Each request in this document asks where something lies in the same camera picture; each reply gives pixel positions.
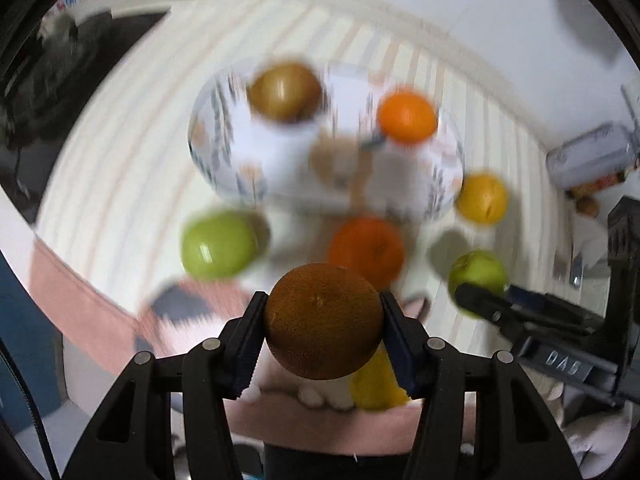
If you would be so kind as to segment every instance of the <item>white wall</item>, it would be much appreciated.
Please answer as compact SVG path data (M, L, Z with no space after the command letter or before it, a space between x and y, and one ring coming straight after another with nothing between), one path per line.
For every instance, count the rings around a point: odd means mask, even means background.
M632 122L620 86L638 73L587 0L386 0L496 67L555 147L607 120Z

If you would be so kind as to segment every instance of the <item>yellow lemon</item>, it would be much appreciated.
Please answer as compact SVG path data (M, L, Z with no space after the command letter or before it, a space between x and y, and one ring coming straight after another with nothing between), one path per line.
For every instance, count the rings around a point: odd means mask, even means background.
M504 217L509 193L502 180L491 173L475 173L465 177L456 209L478 224L496 224Z
M356 408L383 411L409 402L398 386L385 347L380 345L373 357L351 378L351 397Z

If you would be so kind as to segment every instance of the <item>plate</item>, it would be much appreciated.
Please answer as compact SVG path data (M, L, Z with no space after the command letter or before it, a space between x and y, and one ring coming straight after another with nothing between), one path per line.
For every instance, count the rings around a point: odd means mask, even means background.
M380 99L400 82L346 64L315 64L324 88L312 120L282 125L251 109L246 87L267 64L221 70L200 91L189 127L191 157L214 189L245 206L279 202L326 214L363 211L421 221L460 192L463 152L450 115L415 147L376 126Z

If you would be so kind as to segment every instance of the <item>table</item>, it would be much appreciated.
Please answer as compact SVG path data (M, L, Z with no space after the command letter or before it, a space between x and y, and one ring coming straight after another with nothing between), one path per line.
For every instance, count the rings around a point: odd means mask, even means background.
M408 257L394 291L400 300L431 300L430 335L475 354L491 355L505 345L449 298L443 278L471 248L494 250L515 283L571 299L570 289L552 277L556 254L566 262L571 257L568 209L527 124L428 46L400 34L394 19L367 21L321 0L173 5L98 88L56 163L30 261L28 289L38 306L71 342L117 374L136 350L175 350L178 343L167 346L166 332L159 331L197 317L197 306L191 317L158 306L162 290L199 294L217 314L231 316L254 290L269 291L289 269L323 258L341 219L281 206L260 211L270 226L270 248L234 280L206 286L185 280L178 253L182 226L225 206L187 149L197 93L222 66L288 55L357 64L425 91L455 118L466 168L492 170L510 187L510 209L495 228L476 228L453 210L437 221L403 226ZM161 326L163 319L169 327ZM275 444L384 454L410 449L419 406L338 413L308 410L272 393L253 404L236 401L228 411L234 431Z

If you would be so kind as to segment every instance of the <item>orange fruit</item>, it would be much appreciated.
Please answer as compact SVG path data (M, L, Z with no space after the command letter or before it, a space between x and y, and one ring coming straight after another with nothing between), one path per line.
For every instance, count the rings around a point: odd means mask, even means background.
M285 274L264 310L269 350L289 372L311 380L362 368L382 339L376 290L356 272L307 264Z
M438 117L433 106L422 95L401 89L380 101L378 126L396 142L417 144L436 132Z
M502 180L491 173L466 175L456 200L459 213L478 224L496 224L509 206L509 193Z
M356 218L336 233L327 261L355 270L378 291L387 290L404 265L402 237L383 219Z

